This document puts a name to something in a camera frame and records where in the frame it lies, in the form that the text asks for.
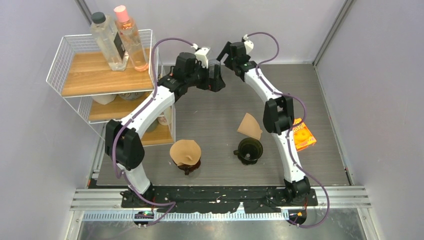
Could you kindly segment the brown paper coffee filter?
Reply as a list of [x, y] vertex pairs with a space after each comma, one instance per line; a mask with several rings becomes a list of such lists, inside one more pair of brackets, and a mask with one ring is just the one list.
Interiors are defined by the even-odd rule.
[[196, 141], [181, 139], [176, 141], [170, 148], [169, 154], [177, 166], [194, 166], [201, 158], [202, 150]]
[[248, 112], [244, 115], [237, 132], [258, 141], [263, 133], [257, 120]]

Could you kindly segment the brown plastic coffee dripper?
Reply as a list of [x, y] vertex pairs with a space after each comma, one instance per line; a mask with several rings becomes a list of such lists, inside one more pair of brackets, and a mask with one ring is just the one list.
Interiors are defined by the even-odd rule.
[[199, 159], [195, 164], [184, 164], [184, 163], [174, 163], [180, 170], [184, 172], [185, 176], [188, 176], [193, 171], [197, 170], [201, 165], [201, 160]]

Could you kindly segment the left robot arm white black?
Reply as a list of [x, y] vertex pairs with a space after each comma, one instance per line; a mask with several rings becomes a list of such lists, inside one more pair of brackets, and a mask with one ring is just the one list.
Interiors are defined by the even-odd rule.
[[198, 60], [190, 52], [180, 53], [169, 72], [160, 78], [155, 90], [135, 110], [122, 120], [110, 120], [105, 128], [105, 154], [114, 162], [117, 172], [128, 180], [134, 200], [141, 207], [153, 202], [148, 190], [151, 181], [142, 165], [145, 150], [142, 137], [148, 127], [191, 87], [218, 92], [225, 87], [221, 75], [221, 62], [216, 59]]

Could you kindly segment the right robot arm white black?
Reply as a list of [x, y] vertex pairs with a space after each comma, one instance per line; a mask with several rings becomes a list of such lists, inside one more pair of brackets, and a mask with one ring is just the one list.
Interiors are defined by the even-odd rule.
[[278, 91], [251, 60], [248, 49], [252, 47], [248, 40], [227, 42], [217, 60], [232, 70], [243, 82], [249, 85], [264, 102], [263, 126], [274, 138], [283, 164], [284, 199], [291, 205], [299, 205], [311, 191], [308, 177], [302, 171], [302, 165], [295, 145], [293, 133], [295, 115], [294, 99], [289, 94]]

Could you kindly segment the dark green coffee dripper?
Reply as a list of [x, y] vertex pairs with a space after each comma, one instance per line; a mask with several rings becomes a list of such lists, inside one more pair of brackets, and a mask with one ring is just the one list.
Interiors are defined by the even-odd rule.
[[254, 165], [263, 154], [263, 145], [255, 138], [247, 137], [242, 139], [233, 154], [244, 165]]

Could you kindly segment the grey plastic measuring cup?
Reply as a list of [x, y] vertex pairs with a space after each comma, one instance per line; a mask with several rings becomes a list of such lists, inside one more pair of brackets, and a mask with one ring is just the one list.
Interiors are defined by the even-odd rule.
[[221, 62], [217, 59], [209, 59], [208, 60], [208, 67], [209, 68], [214, 68], [215, 66], [220, 66]]

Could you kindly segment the round tin on shelf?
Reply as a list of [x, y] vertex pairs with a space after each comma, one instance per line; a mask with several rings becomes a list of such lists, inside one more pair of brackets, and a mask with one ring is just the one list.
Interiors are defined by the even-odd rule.
[[126, 93], [119, 93], [118, 96], [126, 101], [134, 101], [142, 97], [145, 93], [144, 92], [126, 92]]

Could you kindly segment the pink bottle pink cap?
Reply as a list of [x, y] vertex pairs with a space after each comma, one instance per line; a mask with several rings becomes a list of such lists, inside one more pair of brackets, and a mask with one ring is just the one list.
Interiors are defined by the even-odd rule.
[[146, 57], [136, 22], [129, 15], [125, 5], [116, 6], [113, 11], [116, 16], [115, 25], [120, 39], [134, 69], [138, 72], [147, 71], [149, 69], [149, 60]]

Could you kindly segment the orange Scrub Daddy sponge package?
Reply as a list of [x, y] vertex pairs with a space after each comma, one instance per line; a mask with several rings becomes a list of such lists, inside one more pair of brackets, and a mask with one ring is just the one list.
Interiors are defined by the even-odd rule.
[[294, 136], [295, 147], [298, 152], [313, 146], [317, 142], [317, 139], [314, 137], [304, 122], [293, 127], [292, 132]]

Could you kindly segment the clear bottle black cap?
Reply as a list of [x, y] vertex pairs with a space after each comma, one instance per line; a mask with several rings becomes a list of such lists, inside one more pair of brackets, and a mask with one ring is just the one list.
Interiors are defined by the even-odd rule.
[[122, 40], [114, 19], [103, 12], [91, 15], [90, 32], [112, 71], [124, 71], [128, 63]]

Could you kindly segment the white jug on shelf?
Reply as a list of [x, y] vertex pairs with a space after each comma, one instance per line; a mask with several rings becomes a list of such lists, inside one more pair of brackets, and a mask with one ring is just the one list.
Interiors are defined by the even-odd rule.
[[91, 98], [100, 105], [107, 105], [115, 100], [116, 94], [93, 95]]

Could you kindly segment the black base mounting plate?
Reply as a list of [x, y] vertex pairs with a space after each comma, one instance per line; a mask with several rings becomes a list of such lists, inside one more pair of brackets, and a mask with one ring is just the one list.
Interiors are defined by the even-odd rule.
[[284, 187], [277, 186], [152, 186], [143, 194], [144, 202], [131, 189], [120, 192], [123, 208], [149, 208], [165, 213], [234, 213], [243, 205], [245, 213], [276, 213], [281, 207], [315, 207], [316, 192], [289, 200]]

